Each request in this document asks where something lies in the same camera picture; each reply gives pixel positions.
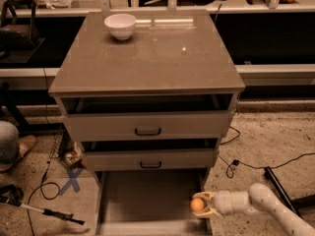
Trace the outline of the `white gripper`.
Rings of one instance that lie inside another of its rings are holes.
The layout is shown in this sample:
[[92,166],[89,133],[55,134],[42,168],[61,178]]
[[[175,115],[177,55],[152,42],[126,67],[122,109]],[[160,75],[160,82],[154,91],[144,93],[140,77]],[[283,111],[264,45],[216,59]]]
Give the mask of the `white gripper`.
[[247,192],[200,192],[192,197],[193,204],[207,204],[214,202],[214,207],[207,206],[203,210],[195,212],[197,218],[214,218],[221,214],[233,214],[244,212],[250,208],[250,200]]

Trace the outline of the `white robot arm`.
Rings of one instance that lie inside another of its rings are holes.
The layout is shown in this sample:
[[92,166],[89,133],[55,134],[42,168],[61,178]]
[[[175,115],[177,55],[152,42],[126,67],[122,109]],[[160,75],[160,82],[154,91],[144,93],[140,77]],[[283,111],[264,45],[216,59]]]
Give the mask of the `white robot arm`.
[[192,212],[198,218],[244,213],[267,213],[283,229],[287,236],[315,236],[315,228],[286,207],[267,186],[255,183],[248,191],[200,192],[190,202]]

